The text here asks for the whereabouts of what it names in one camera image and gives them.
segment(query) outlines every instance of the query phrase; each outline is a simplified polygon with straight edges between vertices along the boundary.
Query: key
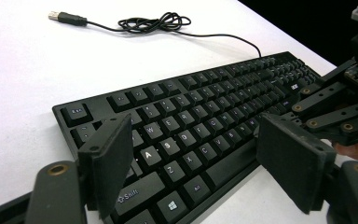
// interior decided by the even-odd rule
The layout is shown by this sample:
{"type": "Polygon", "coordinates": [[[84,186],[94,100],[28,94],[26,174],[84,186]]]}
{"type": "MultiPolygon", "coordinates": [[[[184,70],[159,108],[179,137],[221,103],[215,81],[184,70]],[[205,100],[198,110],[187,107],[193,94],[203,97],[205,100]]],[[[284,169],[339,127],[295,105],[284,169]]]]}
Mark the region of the key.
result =
{"type": "Polygon", "coordinates": [[[167,135],[168,137],[173,136],[176,133],[179,133],[181,131],[181,127],[176,122],[176,119],[173,118],[173,116],[169,116],[166,119],[162,119],[158,122],[159,127],[161,130],[167,135]]]}
{"type": "Polygon", "coordinates": [[[165,161],[171,161],[180,152],[179,146],[172,138],[167,138],[164,141],[158,143],[159,154],[165,161]]]}
{"type": "Polygon", "coordinates": [[[234,118],[232,118],[228,112],[225,112],[221,115],[218,115],[217,116],[217,119],[220,121],[220,123],[223,125],[223,127],[225,129],[229,129],[231,128],[232,126],[235,125],[235,120],[234,118]]]}
{"type": "Polygon", "coordinates": [[[194,151],[185,154],[185,156],[181,158],[180,164],[188,176],[195,175],[202,167],[202,162],[194,151]]]}
{"type": "Polygon", "coordinates": [[[212,83],[218,82],[221,79],[221,77],[217,76],[216,73],[212,70],[205,71],[203,75],[210,79],[212,83]]]}
{"type": "Polygon", "coordinates": [[[205,75],[202,73],[197,73],[193,76],[194,80],[199,84],[199,86],[205,86],[209,83],[211,83],[210,79],[208,79],[205,75]]]}
{"type": "Polygon", "coordinates": [[[171,80],[164,81],[163,83],[159,84],[159,86],[162,88],[165,94],[167,94],[167,96],[172,96],[180,93],[176,84],[173,83],[173,81],[171,80]]]}
{"type": "Polygon", "coordinates": [[[229,81],[224,81],[220,85],[226,89],[226,93],[235,91],[235,87],[229,81]]]}
{"type": "Polygon", "coordinates": [[[173,104],[176,106],[176,108],[179,109],[179,111],[184,111],[191,107],[191,103],[184,95],[175,96],[171,100],[173,101],[173,104]]]}
{"type": "Polygon", "coordinates": [[[162,162],[161,157],[154,147],[147,147],[140,151],[139,163],[145,172],[150,172],[162,162]]]}
{"type": "Polygon", "coordinates": [[[176,106],[169,99],[156,103],[156,108],[164,118],[175,114],[177,111],[176,106]]]}
{"type": "Polygon", "coordinates": [[[208,168],[201,177],[214,192],[254,161],[255,141],[250,141],[208,168]]]}
{"type": "Polygon", "coordinates": [[[212,84],[209,86],[211,88],[211,91],[216,95],[216,97],[222,96],[226,94],[225,89],[220,86],[219,84],[212,84]]]}
{"type": "Polygon", "coordinates": [[[179,80],[183,84],[183,86],[186,88],[186,90],[188,90],[188,91],[194,90],[199,86],[197,81],[194,80],[194,78],[191,76],[182,77],[182,78],[179,78],[179,80]]]}
{"type": "Polygon", "coordinates": [[[229,143],[222,135],[215,137],[215,139],[211,141],[211,146],[219,156],[225,155],[230,150],[229,143]]]}
{"type": "Polygon", "coordinates": [[[185,183],[179,192],[189,208],[196,207],[212,194],[199,175],[185,183]]]}
{"type": "Polygon", "coordinates": [[[132,130],[132,145],[134,151],[145,147],[144,139],[142,139],[141,135],[139,135],[138,131],[136,130],[132,130]]]}
{"type": "Polygon", "coordinates": [[[208,119],[205,122],[205,127],[209,130],[211,135],[217,135],[224,130],[223,125],[217,120],[217,118],[208,119]]]}
{"type": "Polygon", "coordinates": [[[114,93],[107,98],[107,101],[115,112],[121,112],[132,108],[132,104],[124,92],[114,93]]]}
{"type": "Polygon", "coordinates": [[[197,123],[201,123],[205,121],[207,118],[209,118],[208,113],[201,105],[197,105],[191,108],[189,112],[197,123]]]}
{"type": "Polygon", "coordinates": [[[144,91],[151,101],[157,101],[165,97],[164,91],[159,87],[158,84],[152,84],[144,88],[144,91]]]}
{"type": "Polygon", "coordinates": [[[242,140],[246,141],[253,136],[253,131],[248,128],[244,123],[235,127],[237,133],[241,136],[242,140]]]}
{"type": "Polygon", "coordinates": [[[243,115],[243,113],[237,107],[234,107],[233,109],[228,111],[228,114],[231,115],[231,117],[235,120],[235,123],[239,123],[245,118],[245,115],[243,115]]]}
{"type": "Polygon", "coordinates": [[[156,221],[150,215],[149,210],[146,209],[124,224],[156,224],[156,221]]]}
{"type": "Polygon", "coordinates": [[[164,138],[164,134],[156,122],[146,124],[142,129],[142,136],[149,145],[154,145],[164,138]]]}
{"type": "Polygon", "coordinates": [[[146,123],[150,123],[161,118],[161,114],[154,105],[144,105],[137,111],[146,123]]]}
{"type": "Polygon", "coordinates": [[[187,110],[180,112],[175,116],[176,121],[182,127],[183,129],[188,129],[192,127],[196,121],[193,119],[193,117],[188,113],[187,110]]]}
{"type": "Polygon", "coordinates": [[[205,103],[203,107],[210,117],[214,117],[217,113],[220,112],[219,106],[214,101],[205,103]]]}
{"type": "Polygon", "coordinates": [[[144,105],[150,102],[149,98],[147,98],[146,93],[141,88],[135,88],[127,92],[127,96],[135,106],[144,105]]]}
{"type": "Polygon", "coordinates": [[[132,110],[131,112],[131,125],[133,129],[138,129],[144,125],[144,121],[139,116],[136,110],[132,110]]]}
{"type": "Polygon", "coordinates": [[[185,94],[185,96],[192,105],[199,105],[205,102],[203,97],[197,91],[190,91],[189,93],[185,94]]]}
{"type": "Polygon", "coordinates": [[[216,96],[209,87],[201,88],[198,90],[198,92],[204,96],[205,101],[213,100],[216,98],[216,96]]]}
{"type": "Polygon", "coordinates": [[[81,148],[94,133],[95,128],[91,123],[80,125],[71,131],[78,148],[81,148]]]}
{"type": "Polygon", "coordinates": [[[161,223],[173,224],[188,213],[188,209],[179,194],[174,191],[157,203],[156,213],[161,223]]]}
{"type": "Polygon", "coordinates": [[[216,104],[223,110],[228,110],[234,106],[234,102],[232,102],[230,99],[226,98],[225,96],[222,96],[218,98],[216,101],[216,104]]]}
{"type": "Polygon", "coordinates": [[[205,128],[203,124],[198,124],[194,126],[191,131],[194,134],[196,140],[200,143],[208,141],[212,136],[208,129],[205,128]]]}
{"type": "Polygon", "coordinates": [[[188,151],[195,147],[197,141],[188,130],[185,130],[184,132],[181,132],[176,135],[176,144],[183,151],[188,151]]]}
{"type": "Polygon", "coordinates": [[[134,217],[165,190],[156,172],[135,181],[120,191],[112,218],[115,223],[134,217]]]}
{"type": "Polygon", "coordinates": [[[62,116],[66,121],[68,127],[92,121],[92,116],[88,111],[86,105],[81,103],[72,103],[61,109],[62,116]]]}
{"type": "Polygon", "coordinates": [[[217,160],[217,154],[209,143],[200,146],[195,152],[204,166],[209,166],[217,160]]]}
{"type": "Polygon", "coordinates": [[[228,141],[231,148],[237,147],[242,142],[242,138],[234,129],[225,132],[223,137],[228,141]]]}
{"type": "Polygon", "coordinates": [[[167,183],[171,189],[179,186],[179,184],[181,184],[186,177],[185,172],[183,172],[182,168],[180,168],[177,161],[172,161],[165,165],[160,173],[165,183],[167,183]]]}

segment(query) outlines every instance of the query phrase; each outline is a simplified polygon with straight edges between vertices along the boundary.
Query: usb connector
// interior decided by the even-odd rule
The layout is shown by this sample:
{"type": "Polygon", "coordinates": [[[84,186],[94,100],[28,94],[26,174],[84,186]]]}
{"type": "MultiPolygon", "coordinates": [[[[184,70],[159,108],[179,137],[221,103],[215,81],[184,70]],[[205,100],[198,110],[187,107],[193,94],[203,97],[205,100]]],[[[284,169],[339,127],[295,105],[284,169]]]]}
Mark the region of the usb connector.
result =
{"type": "Polygon", "coordinates": [[[68,14],[66,12],[50,12],[48,18],[53,21],[59,21],[62,23],[67,23],[75,26],[86,26],[87,18],[68,14]]]}

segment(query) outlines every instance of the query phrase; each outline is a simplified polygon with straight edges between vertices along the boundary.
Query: keyboard cable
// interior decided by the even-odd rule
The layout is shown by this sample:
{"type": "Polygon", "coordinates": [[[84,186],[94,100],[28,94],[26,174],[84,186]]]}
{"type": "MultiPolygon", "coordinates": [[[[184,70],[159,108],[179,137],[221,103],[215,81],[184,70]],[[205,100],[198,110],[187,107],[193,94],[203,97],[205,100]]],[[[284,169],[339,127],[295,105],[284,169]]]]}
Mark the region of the keyboard cable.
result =
{"type": "Polygon", "coordinates": [[[66,12],[50,12],[48,14],[48,18],[54,21],[72,24],[75,26],[87,26],[88,24],[90,24],[112,32],[127,32],[136,35],[149,34],[154,31],[160,30],[160,31],[173,32],[179,35],[187,35],[192,37],[214,37],[214,36],[232,37],[254,47],[257,50],[258,57],[261,58],[260,49],[255,44],[243,38],[240,38],[236,35],[227,35],[227,34],[192,35],[192,34],[180,32],[179,30],[182,28],[182,26],[191,24],[191,20],[188,17],[179,16],[175,12],[166,12],[164,15],[161,16],[160,19],[150,20],[145,18],[130,18],[126,20],[121,20],[118,22],[118,25],[121,27],[121,29],[113,29],[110,27],[106,27],[96,22],[88,21],[87,18],[68,14],[66,12]]]}

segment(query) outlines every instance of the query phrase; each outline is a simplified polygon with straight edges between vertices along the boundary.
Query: white surface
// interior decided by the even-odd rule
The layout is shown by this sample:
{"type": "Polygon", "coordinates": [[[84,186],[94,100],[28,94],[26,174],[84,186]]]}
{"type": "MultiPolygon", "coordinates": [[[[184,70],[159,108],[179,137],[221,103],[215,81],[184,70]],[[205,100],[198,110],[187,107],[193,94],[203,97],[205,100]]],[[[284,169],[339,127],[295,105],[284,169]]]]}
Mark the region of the white surface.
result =
{"type": "MultiPolygon", "coordinates": [[[[263,55],[291,51],[321,75],[334,65],[235,0],[0,1],[0,205],[32,190],[42,167],[71,160],[51,108],[167,77],[257,57],[226,37],[142,37],[50,21],[51,10],[116,26],[129,17],[188,16],[184,32],[239,35],[263,55]]],[[[301,214],[262,168],[239,184],[204,223],[325,223],[325,210],[301,214]]],[[[98,223],[95,213],[89,223],[98,223]]]]}

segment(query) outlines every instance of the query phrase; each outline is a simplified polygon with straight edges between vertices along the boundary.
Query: keyboard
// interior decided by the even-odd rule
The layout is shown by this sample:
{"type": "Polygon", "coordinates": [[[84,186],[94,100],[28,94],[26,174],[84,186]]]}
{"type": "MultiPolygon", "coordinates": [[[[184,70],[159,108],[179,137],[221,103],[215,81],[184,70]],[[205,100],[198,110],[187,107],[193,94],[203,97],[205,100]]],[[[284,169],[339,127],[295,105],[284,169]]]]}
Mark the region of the keyboard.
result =
{"type": "Polygon", "coordinates": [[[118,114],[131,114],[133,156],[106,223],[189,223],[255,168],[261,113],[282,115],[319,75],[290,52],[53,106],[77,151],[118,114]]]}

